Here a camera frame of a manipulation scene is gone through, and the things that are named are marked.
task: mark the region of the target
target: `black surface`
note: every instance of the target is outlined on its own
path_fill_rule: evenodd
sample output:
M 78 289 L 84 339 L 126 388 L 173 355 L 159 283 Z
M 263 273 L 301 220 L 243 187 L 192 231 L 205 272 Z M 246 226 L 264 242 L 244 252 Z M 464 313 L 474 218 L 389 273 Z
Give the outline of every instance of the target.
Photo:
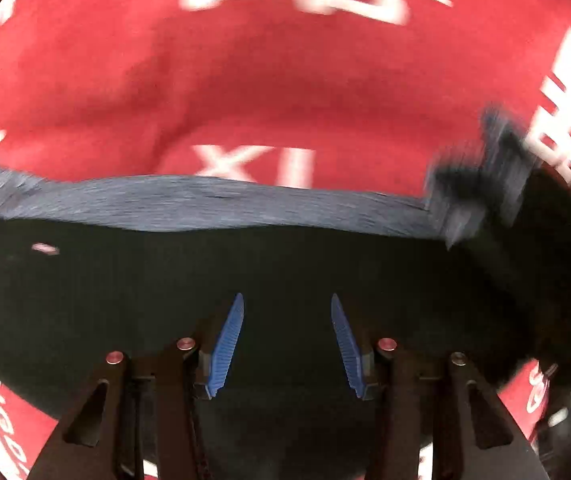
M 32 250 L 36 242 L 59 254 Z M 330 320 L 335 291 L 358 300 L 381 335 L 433 355 L 466 351 L 493 383 L 527 352 L 511 300 L 442 242 L 0 220 L 0 380 L 59 416 L 107 352 L 157 351 L 236 291 L 246 315 L 228 382 L 198 403 L 219 478 L 364 471 L 374 412 L 345 381 Z

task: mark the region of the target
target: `blue rubber fingertip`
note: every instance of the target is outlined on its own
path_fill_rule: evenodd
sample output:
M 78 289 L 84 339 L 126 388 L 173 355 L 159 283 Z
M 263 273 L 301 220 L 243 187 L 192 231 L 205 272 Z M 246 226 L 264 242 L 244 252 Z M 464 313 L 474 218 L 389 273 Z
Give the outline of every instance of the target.
M 228 318 L 220 330 L 219 340 L 212 352 L 212 366 L 210 368 L 210 380 L 205 385 L 210 397 L 215 397 L 220 388 L 225 384 L 232 363 L 232 356 L 238 341 L 238 334 L 243 325 L 243 315 L 245 313 L 243 295 L 237 294 Z
M 363 369 L 361 368 L 361 352 L 347 322 L 347 317 L 345 317 L 341 300 L 335 294 L 332 296 L 331 315 L 345 374 L 347 375 L 347 382 L 350 384 L 350 388 L 357 393 L 357 397 L 361 399 L 365 392 Z

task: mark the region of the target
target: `metal bolt head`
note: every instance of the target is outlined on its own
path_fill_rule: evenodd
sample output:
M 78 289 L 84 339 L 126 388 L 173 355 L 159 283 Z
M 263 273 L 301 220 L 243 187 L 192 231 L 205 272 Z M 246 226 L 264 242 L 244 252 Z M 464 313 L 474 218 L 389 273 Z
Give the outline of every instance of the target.
M 105 361 L 111 365 L 118 365 L 121 361 L 123 361 L 123 352 L 115 350 L 114 352 L 110 352 L 106 357 Z
M 465 366 L 466 362 L 468 362 L 468 359 L 463 352 L 454 352 L 450 356 L 450 360 L 457 366 Z
M 379 339 L 377 346 L 384 352 L 392 352 L 397 347 L 397 342 L 391 337 L 382 337 Z
M 191 337 L 182 337 L 176 342 L 176 348 L 188 351 L 196 346 L 196 341 Z

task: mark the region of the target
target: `gray fabric edge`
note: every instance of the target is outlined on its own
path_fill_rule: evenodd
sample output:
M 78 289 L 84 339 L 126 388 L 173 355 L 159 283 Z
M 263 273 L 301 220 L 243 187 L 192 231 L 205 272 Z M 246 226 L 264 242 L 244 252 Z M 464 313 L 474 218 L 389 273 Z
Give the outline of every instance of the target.
M 438 238 L 417 198 L 184 175 L 56 182 L 0 167 L 0 218 L 148 232 L 288 225 Z

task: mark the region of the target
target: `small pink spot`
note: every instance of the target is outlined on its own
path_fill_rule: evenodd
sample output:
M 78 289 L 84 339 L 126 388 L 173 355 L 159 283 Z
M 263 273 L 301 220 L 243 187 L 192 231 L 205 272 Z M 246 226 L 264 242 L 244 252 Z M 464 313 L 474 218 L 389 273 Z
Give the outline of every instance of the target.
M 47 254 L 48 256 L 55 256 L 56 254 L 59 254 L 58 247 L 52 247 L 48 244 L 34 244 L 32 245 L 32 250 L 39 251 L 40 253 Z

